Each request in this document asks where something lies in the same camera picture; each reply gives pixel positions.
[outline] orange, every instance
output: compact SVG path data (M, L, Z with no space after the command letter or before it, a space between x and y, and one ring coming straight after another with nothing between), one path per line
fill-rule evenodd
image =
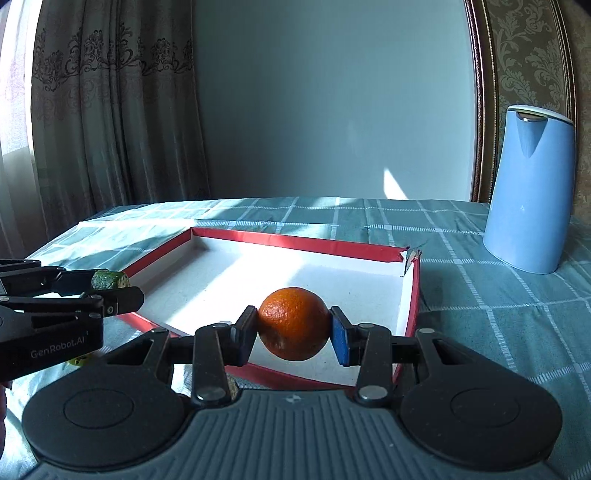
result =
M322 299L299 287L271 293L258 313L262 343L283 360L312 358L322 350L332 328L330 313Z

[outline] white wall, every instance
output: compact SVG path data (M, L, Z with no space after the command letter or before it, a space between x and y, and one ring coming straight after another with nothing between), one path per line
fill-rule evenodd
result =
M194 22L214 197L469 199L463 0L196 0Z

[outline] tablecloth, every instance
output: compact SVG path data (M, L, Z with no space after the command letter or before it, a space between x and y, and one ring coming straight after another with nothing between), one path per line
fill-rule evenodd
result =
M333 197L139 205L81 222L30 258L70 269L121 270L189 226L419 248L418 326L433 327L549 390L564 417L549 464L567 480L590 479L591 227L572 219L559 269L535 275L483 247L487 214L479 203ZM103 350L137 334L107 320ZM58 365L14 382L0 478L18 478L35 465L21 436L22 409L38 389L74 368ZM190 388L189 377L186 368L176 369L175 389Z

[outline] kettle lid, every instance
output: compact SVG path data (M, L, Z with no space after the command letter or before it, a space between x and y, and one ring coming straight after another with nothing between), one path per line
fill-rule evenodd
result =
M532 113L534 115L541 115L541 116L545 116L547 118L553 118L555 120L560 120L561 122L566 122L570 125L574 125L573 121L570 118L567 118L564 115L560 115L559 113L553 112L552 110L547 110L546 108L540 108L538 106L511 105L507 110L513 110L515 112L520 112L520 113Z

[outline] wallpaper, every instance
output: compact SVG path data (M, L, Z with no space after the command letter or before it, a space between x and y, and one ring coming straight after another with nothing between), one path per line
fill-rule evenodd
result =
M509 105L567 115L564 70L550 0L486 0L495 42L499 158ZM579 155L573 213L591 221L591 17L575 0L560 0L573 56Z
M574 214L591 222L591 16L574 0L560 0L573 56L579 157L574 193Z
M566 114L564 76L547 0L488 0L499 89L500 160L507 107L534 105Z

